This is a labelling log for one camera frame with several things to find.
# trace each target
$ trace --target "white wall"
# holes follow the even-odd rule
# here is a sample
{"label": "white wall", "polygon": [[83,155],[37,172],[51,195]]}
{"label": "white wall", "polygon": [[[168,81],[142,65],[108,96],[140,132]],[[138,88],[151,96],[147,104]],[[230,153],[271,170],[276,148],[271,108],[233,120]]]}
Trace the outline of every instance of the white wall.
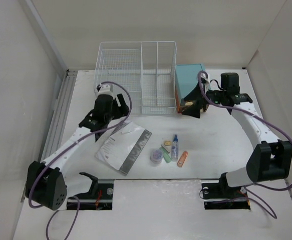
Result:
{"label": "white wall", "polygon": [[56,71],[17,0],[0,0],[0,240],[12,237],[38,159]]}
{"label": "white wall", "polygon": [[177,63],[245,67],[285,0],[33,0],[70,68],[102,41],[176,41]]}
{"label": "white wall", "polygon": [[292,135],[292,0],[284,4],[248,73],[263,116]]}

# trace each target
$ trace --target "clear plastic bottle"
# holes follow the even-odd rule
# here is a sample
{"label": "clear plastic bottle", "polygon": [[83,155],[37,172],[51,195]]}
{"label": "clear plastic bottle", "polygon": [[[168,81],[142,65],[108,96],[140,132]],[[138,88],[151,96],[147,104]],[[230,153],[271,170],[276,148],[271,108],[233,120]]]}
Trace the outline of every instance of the clear plastic bottle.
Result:
{"label": "clear plastic bottle", "polygon": [[174,140],[171,145],[171,160],[178,161],[178,137],[177,134],[174,135]]}

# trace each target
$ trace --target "white wire basket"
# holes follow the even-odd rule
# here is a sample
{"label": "white wire basket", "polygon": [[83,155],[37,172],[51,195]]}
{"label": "white wire basket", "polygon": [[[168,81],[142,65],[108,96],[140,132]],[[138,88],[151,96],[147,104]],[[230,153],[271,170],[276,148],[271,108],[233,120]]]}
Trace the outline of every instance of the white wire basket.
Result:
{"label": "white wire basket", "polygon": [[[175,65],[174,41],[102,42],[94,88],[104,81],[116,82],[129,92],[132,114],[172,115],[176,111]],[[123,93],[116,86],[113,91]]]}

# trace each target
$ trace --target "white table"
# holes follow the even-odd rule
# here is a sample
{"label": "white table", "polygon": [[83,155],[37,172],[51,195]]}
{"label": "white table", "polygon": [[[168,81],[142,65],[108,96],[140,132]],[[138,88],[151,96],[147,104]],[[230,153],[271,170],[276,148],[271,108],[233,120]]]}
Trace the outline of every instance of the white table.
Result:
{"label": "white table", "polygon": [[[251,96],[259,111],[246,70],[207,71],[216,79],[223,72],[239,73],[241,92]],[[93,73],[78,72],[63,143],[93,107]],[[254,203],[251,203],[251,211],[204,210],[198,197],[200,180],[197,179],[218,178],[223,172],[238,169],[246,164],[252,152],[247,136],[226,110],[210,107],[201,119],[133,116],[131,120],[153,135],[127,176],[94,158],[97,144],[81,154],[69,171],[69,174],[76,174],[85,170],[100,179],[117,179],[113,210],[80,211],[69,239],[292,239],[292,201],[288,192],[251,187],[271,204],[278,215],[277,220],[265,215]],[[173,133],[179,136],[179,151],[189,152],[184,166],[178,168],[176,163],[164,161],[154,166],[149,160],[151,149],[159,147],[163,139],[171,138]],[[268,184],[277,188],[285,186],[283,180]],[[31,209],[26,202],[14,239],[45,239],[45,226],[51,214],[47,208]],[[73,216],[73,211],[57,214],[50,226],[52,239],[64,238]]]}

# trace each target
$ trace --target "wire rack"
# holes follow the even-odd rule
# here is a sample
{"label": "wire rack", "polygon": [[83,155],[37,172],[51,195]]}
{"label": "wire rack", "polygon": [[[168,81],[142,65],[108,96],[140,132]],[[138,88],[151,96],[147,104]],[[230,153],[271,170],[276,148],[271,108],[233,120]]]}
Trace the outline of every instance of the wire rack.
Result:
{"label": "wire rack", "polygon": [[[95,89],[104,81],[116,82],[129,92],[132,114],[172,115],[176,110],[175,63],[173,41],[102,42]],[[119,93],[122,90],[114,86],[114,94]]]}

